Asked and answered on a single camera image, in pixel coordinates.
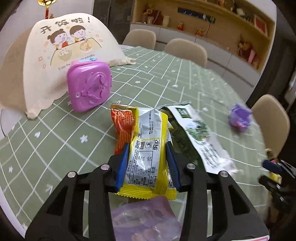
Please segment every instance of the chair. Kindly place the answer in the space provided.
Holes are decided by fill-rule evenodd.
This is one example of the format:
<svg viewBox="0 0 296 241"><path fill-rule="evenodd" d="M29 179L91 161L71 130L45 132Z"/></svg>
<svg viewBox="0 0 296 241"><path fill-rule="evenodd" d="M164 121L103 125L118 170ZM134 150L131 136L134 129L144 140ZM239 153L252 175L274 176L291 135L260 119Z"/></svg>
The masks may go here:
<svg viewBox="0 0 296 241"><path fill-rule="evenodd" d="M289 117L272 95L263 95L252 107L253 115L259 124L266 148L278 156L290 131Z"/></svg>
<svg viewBox="0 0 296 241"><path fill-rule="evenodd" d="M122 44L154 49L155 43L156 35L153 31L146 29L134 29L127 34Z"/></svg>
<svg viewBox="0 0 296 241"><path fill-rule="evenodd" d="M164 51L176 57L191 60L204 68L207 65L207 51L205 48L185 39L172 39L165 46Z"/></svg>

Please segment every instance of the checkered tablecloth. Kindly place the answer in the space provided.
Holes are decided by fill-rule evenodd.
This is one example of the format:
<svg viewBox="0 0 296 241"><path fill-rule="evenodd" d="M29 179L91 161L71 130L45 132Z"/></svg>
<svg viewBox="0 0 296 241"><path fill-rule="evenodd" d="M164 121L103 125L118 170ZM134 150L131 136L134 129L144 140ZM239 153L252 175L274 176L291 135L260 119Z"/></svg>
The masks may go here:
<svg viewBox="0 0 296 241"><path fill-rule="evenodd" d="M260 167L266 157L263 137L254 120L245 133L234 132L228 126L229 107L243 104L235 91L216 73L165 52L135 47L125 51L125 55L135 58L137 64L111 68L112 92L103 105L76 113L66 93L50 108L41 111L35 120L20 119L0 141L0 186L23 227L29 226L69 171L90 172L108 162L116 144L111 103L157 107L191 101L234 160L239 170L237 183L257 211L264 214L267 191L257 182L260 174L267 173ZM111 208L127 201L125 197L110 194ZM87 236L87 192L84 204ZM186 193L178 194L170 204L182 222Z"/></svg>

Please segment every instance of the cartoon children illustration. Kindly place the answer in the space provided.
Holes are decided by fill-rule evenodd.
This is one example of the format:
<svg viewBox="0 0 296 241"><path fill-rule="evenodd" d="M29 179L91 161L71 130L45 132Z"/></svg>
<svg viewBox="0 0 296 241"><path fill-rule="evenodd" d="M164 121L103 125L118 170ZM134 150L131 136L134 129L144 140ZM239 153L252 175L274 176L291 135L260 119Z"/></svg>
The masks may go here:
<svg viewBox="0 0 296 241"><path fill-rule="evenodd" d="M68 42L70 41L70 38L68 38L62 28L55 31L52 35L48 35L47 39L50 39L51 43L56 47L56 50L68 46Z"/></svg>
<svg viewBox="0 0 296 241"><path fill-rule="evenodd" d="M75 25L70 28L70 35L74 37L75 42L79 42L82 40L87 41L86 39L86 33L85 33L85 27L81 25Z"/></svg>

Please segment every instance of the metal screw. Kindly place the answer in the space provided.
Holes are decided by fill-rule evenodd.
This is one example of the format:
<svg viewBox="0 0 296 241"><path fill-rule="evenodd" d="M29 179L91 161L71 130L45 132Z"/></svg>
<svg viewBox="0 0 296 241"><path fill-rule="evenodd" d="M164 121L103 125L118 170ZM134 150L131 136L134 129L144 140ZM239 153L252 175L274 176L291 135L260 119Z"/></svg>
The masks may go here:
<svg viewBox="0 0 296 241"><path fill-rule="evenodd" d="M72 171L72 172L69 172L69 173L68 173L68 177L69 177L69 178L73 178L73 177L75 177L75 176L76 176L76 172L73 172L73 171Z"/></svg>
<svg viewBox="0 0 296 241"><path fill-rule="evenodd" d="M101 169L104 171L108 170L109 168L110 168L110 166L108 164L101 165Z"/></svg>
<svg viewBox="0 0 296 241"><path fill-rule="evenodd" d="M188 163L187 168L193 170L195 169L195 165L193 163Z"/></svg>
<svg viewBox="0 0 296 241"><path fill-rule="evenodd" d="M221 171L221 172L220 172L220 175L221 175L222 177L228 177L228 172L226 172L226 171Z"/></svg>

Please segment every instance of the red picture frame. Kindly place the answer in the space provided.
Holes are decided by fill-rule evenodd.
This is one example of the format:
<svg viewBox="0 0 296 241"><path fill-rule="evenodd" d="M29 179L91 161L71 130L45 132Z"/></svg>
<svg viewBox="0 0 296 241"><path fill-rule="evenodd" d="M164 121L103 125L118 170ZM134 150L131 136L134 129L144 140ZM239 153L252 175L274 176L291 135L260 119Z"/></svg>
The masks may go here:
<svg viewBox="0 0 296 241"><path fill-rule="evenodd" d="M268 36L267 23L257 15L254 15L254 27Z"/></svg>

